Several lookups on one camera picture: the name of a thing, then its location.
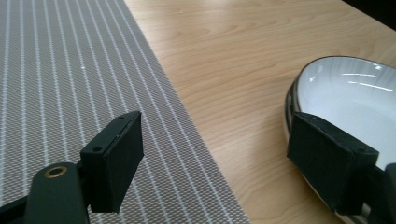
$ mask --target wood grain surface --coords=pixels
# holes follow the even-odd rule
[[[336,0],[126,0],[252,223],[340,223],[286,158],[286,91],[345,55],[396,67],[396,32]]]

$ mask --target woven placemat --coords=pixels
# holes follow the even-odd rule
[[[123,1],[0,0],[0,80],[0,205],[140,110],[146,157],[91,222],[248,222]]]

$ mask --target gray placemat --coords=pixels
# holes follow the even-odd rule
[[[247,223],[121,0],[0,0],[0,205],[141,110],[145,159],[117,214],[92,223]]]

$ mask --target white bowl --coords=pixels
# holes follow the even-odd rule
[[[351,57],[326,57],[308,64],[296,78],[285,103],[286,134],[294,112],[326,119],[379,151],[376,166],[396,162],[396,69]],[[365,223],[361,216],[342,217]]]

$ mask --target light wood tabletop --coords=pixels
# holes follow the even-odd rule
[[[396,32],[338,0],[126,0],[252,223],[340,223],[286,158],[286,91],[345,55],[396,67]]]

